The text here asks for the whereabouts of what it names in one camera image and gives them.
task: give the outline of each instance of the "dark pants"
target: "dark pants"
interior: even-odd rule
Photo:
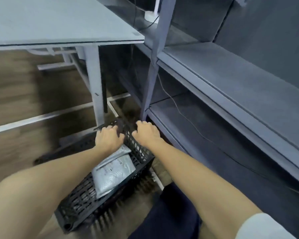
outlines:
[[[200,225],[193,204],[171,183],[129,239],[196,239]]]

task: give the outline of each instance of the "hand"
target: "hand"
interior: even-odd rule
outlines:
[[[105,157],[110,156],[116,152],[124,141],[124,134],[120,133],[120,137],[117,136],[117,126],[108,126],[102,128],[101,131],[97,131],[95,137],[95,148],[98,151],[104,153]]]
[[[163,141],[156,126],[150,122],[137,121],[137,131],[132,132],[132,136],[136,141],[149,149],[151,143],[155,141]]]

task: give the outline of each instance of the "table leg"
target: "table leg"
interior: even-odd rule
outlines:
[[[84,54],[86,59],[86,68],[90,82],[90,89],[93,101],[96,125],[104,124],[104,106],[102,80],[99,58],[99,47],[96,45],[85,46]]]

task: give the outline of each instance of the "white sleeve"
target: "white sleeve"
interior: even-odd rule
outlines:
[[[236,239],[296,239],[265,213],[255,214],[243,223]]]

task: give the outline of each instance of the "forearm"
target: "forearm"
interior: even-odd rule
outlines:
[[[4,179],[0,183],[0,239],[36,236],[60,201],[106,156],[86,150]]]
[[[217,238],[235,238],[241,225],[261,212],[238,189],[187,154],[162,140],[153,141],[148,147]]]

